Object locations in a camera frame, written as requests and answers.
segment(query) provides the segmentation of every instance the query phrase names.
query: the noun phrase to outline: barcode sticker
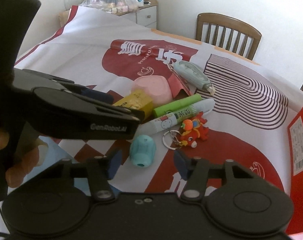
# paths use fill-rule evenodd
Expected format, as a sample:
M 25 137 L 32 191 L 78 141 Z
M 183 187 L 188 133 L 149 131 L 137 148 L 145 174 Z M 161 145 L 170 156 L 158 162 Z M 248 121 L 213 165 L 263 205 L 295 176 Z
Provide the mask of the barcode sticker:
M 293 175 L 303 171 L 303 123 L 301 117 L 290 127 L 293 147 Z

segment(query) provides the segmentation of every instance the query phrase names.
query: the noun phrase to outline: pink object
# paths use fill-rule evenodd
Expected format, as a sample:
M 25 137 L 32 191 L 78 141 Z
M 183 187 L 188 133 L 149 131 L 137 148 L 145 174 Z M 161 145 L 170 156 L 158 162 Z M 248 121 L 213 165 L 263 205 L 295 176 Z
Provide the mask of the pink object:
M 153 99 L 154 108 L 173 101 L 169 84 L 163 76 L 144 76 L 134 81 L 132 92 L 142 89 Z

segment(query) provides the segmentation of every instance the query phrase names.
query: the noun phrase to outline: chair backrest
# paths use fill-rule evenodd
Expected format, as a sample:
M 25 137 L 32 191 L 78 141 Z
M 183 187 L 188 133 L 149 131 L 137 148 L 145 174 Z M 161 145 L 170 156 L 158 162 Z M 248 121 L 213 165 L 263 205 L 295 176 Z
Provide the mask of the chair backrest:
M 215 45 L 215 46 L 217 44 L 219 26 L 223 27 L 223 30 L 221 33 L 221 38 L 219 41 L 219 47 L 221 47 L 221 48 L 224 45 L 226 29 L 231 29 L 229 37 L 228 37 L 228 41 L 227 41 L 227 44 L 225 47 L 226 50 L 230 50 L 234 31 L 237 31 L 238 34 L 237 34 L 237 37 L 236 37 L 236 40 L 234 42 L 234 46 L 232 49 L 232 52 L 234 52 L 234 53 L 236 53 L 238 50 L 240 35 L 244 34 L 245 36 L 243 39 L 243 43 L 239 50 L 239 55 L 241 55 L 241 56 L 244 55 L 248 37 L 252 38 L 252 44 L 249 48 L 247 58 L 250 60 L 253 60 L 253 57 L 257 51 L 259 42 L 261 40 L 261 33 L 258 30 L 256 30 L 254 27 L 252 27 L 251 25 L 249 25 L 245 22 L 242 22 L 240 20 L 237 20 L 235 18 L 226 16 L 226 15 L 217 14 L 217 13 L 201 13 L 198 15 L 198 18 L 197 18 L 196 40 L 198 40 L 198 41 L 201 41 L 204 23 L 209 23 L 207 35 L 205 38 L 206 43 L 209 43 L 212 25 L 216 25 L 214 35 L 213 35 L 213 41 L 212 41 L 212 45 Z

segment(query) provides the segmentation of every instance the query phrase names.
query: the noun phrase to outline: pen with cartoon character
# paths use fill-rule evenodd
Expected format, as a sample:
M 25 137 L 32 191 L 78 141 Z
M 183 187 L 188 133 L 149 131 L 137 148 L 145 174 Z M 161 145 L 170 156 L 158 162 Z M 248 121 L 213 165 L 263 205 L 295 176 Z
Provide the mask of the pen with cartoon character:
M 135 133 L 134 139 L 139 135 L 151 136 L 153 134 L 171 128 L 186 119 L 192 118 L 199 112 L 204 112 L 204 116 L 210 113 L 213 110 L 214 106 L 215 101 L 212 98 L 209 98 L 201 100 L 190 106 L 186 106 L 160 118 L 154 119 L 150 122 L 140 125 Z

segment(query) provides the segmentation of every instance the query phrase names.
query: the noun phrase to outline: green cylinder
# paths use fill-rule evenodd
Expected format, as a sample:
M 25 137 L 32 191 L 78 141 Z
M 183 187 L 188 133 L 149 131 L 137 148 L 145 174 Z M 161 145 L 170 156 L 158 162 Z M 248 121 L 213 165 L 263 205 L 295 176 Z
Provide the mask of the green cylinder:
M 183 98 L 177 101 L 173 101 L 167 105 L 164 106 L 160 106 L 158 108 L 155 108 L 153 110 L 153 115 L 155 116 L 155 118 L 157 117 L 161 117 L 163 115 L 166 115 L 168 113 L 172 113 L 176 110 L 179 110 L 181 108 L 184 108 L 186 106 L 190 106 L 194 103 L 197 103 L 199 101 L 202 100 L 202 97 L 200 94 L 195 94 L 193 96 L 187 97 L 187 98 Z

